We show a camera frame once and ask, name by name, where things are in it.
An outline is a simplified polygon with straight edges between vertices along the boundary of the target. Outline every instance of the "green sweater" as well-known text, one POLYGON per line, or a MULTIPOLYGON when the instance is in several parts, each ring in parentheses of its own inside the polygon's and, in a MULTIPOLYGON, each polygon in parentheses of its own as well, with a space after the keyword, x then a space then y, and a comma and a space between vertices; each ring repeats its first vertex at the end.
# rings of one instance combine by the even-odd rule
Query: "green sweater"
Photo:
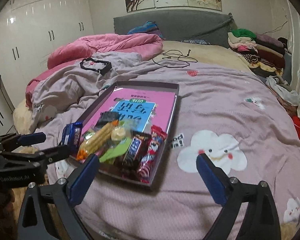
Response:
POLYGON ((240 38, 240 37, 249 37, 249 38, 251 38, 251 39, 253 39, 253 40, 255 40, 256 37, 257 37, 253 32, 251 32, 251 31, 249 31, 249 30, 247 30, 247 29, 237 29, 237 30, 233 30, 233 31, 232 31, 232 34, 233 34, 235 37, 237 37, 237 38, 240 38))

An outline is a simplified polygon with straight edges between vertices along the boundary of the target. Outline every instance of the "wardrobe handle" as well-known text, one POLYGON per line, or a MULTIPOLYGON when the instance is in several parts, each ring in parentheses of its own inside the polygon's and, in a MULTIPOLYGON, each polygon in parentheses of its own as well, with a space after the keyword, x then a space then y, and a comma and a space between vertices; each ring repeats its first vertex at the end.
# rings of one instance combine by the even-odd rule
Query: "wardrobe handle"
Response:
POLYGON ((16 59, 16 54, 14 54, 14 49, 12 49, 12 52, 13 52, 14 60, 17 60, 16 59))
POLYGON ((17 48, 17 47, 16 47, 16 51, 17 51, 17 54, 18 54, 18 58, 20 58, 20 57, 19 57, 19 52, 18 52, 18 48, 17 48))

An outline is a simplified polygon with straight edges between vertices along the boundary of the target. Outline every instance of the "pink comforter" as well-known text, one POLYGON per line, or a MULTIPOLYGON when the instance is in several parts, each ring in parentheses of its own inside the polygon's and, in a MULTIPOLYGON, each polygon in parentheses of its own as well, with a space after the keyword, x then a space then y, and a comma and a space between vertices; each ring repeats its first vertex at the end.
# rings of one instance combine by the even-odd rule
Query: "pink comforter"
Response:
POLYGON ((136 33, 131 35, 90 35, 56 49, 48 59, 48 70, 31 80, 26 88, 26 106, 31 108, 32 93, 37 84, 56 71, 74 64, 76 60, 91 57, 95 52, 137 52, 143 60, 149 60, 161 53, 162 39, 155 34, 136 33))

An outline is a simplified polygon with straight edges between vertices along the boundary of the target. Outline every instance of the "blue gripper pad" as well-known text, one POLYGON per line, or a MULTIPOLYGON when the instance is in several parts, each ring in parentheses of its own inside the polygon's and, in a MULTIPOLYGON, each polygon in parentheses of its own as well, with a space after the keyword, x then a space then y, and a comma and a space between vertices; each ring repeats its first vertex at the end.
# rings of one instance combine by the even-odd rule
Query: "blue gripper pad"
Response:
POLYGON ((76 168, 68 177, 67 196, 72 207, 80 205, 83 201, 92 181, 99 170, 99 158, 95 154, 90 154, 81 167, 76 168), (74 176, 74 181, 71 183, 71 175, 74 176))
POLYGON ((206 184, 206 187, 208 188, 215 203, 224 206, 227 202, 225 186, 213 171, 219 168, 216 168, 206 155, 204 157, 203 154, 198 155, 196 161, 197 170, 203 182, 206 184))
POLYGON ((46 140, 46 135, 43 132, 32 133, 32 134, 24 134, 21 135, 18 139, 18 143, 21 146, 29 146, 38 143, 43 143, 46 140))

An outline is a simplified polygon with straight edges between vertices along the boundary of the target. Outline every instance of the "gray headboard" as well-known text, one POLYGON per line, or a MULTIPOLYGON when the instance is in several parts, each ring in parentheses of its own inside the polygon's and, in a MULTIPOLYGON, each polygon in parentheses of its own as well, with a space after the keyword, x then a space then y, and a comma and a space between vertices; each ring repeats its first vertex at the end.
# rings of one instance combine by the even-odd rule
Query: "gray headboard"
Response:
POLYGON ((228 35, 233 17, 215 12, 168 9, 139 12, 114 18, 115 33, 124 35, 145 22, 155 22, 167 41, 205 39, 212 45, 228 48, 228 35))

